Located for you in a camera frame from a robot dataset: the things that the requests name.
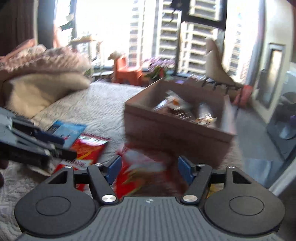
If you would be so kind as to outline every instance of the white bedspread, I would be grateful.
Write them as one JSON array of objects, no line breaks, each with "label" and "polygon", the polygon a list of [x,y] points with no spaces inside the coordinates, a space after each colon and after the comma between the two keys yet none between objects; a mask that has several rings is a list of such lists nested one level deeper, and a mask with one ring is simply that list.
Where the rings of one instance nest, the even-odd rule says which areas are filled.
[{"label": "white bedspread", "polygon": [[[124,142],[123,105],[142,88],[130,85],[98,82],[87,90],[73,93],[50,105],[34,118],[34,122],[47,129],[55,120],[86,124],[86,133],[110,137],[101,162],[115,157],[117,147]],[[240,166],[240,155],[234,145],[223,162]],[[14,206],[44,177],[28,170],[24,165],[10,163],[2,172],[5,185],[0,189],[0,240],[15,240],[21,231],[14,217]]]}]

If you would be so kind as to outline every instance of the plush toy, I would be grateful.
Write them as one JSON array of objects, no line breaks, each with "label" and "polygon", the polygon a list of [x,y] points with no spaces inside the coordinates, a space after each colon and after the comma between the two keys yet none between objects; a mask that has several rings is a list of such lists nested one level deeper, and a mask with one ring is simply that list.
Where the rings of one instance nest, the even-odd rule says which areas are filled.
[{"label": "plush toy", "polygon": [[110,54],[110,56],[108,57],[108,60],[116,60],[118,58],[120,58],[122,56],[122,53],[119,53],[117,51],[114,51],[112,54]]}]

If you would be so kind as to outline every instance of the gray ribbed surface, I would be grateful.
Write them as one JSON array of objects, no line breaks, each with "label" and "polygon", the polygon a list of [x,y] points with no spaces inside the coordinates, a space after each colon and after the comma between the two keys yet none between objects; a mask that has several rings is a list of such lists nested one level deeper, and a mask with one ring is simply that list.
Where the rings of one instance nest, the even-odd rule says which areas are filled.
[{"label": "gray ribbed surface", "polygon": [[59,239],[28,235],[19,241],[281,241],[275,234],[260,238],[226,235],[208,224],[196,207],[179,204],[174,197],[125,197],[104,207],[85,230]]}]

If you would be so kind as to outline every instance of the blue snack bag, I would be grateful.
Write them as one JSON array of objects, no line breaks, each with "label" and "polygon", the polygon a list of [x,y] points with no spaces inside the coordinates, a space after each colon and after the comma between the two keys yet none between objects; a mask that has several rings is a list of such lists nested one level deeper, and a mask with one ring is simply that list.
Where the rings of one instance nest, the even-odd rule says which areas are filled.
[{"label": "blue snack bag", "polygon": [[64,123],[59,120],[47,130],[47,133],[63,138],[65,143],[64,148],[70,148],[80,134],[85,130],[86,125]]}]

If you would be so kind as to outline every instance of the red snack bag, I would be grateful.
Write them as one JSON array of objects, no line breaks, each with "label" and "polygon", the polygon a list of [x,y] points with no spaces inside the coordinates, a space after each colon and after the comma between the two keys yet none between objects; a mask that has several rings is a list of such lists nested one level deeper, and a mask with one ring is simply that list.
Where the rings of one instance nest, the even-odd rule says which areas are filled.
[{"label": "red snack bag", "polygon": [[[87,169],[88,166],[97,163],[100,155],[106,147],[109,139],[89,134],[81,134],[74,142],[71,149],[77,152],[77,159],[73,161],[62,160],[54,170],[54,173],[64,166],[72,166],[74,170]],[[77,184],[76,189],[83,191],[85,184]]]},{"label": "red snack bag", "polygon": [[187,185],[178,173],[174,156],[133,144],[122,145],[122,169],[115,181],[115,193],[123,196],[177,196]]}]

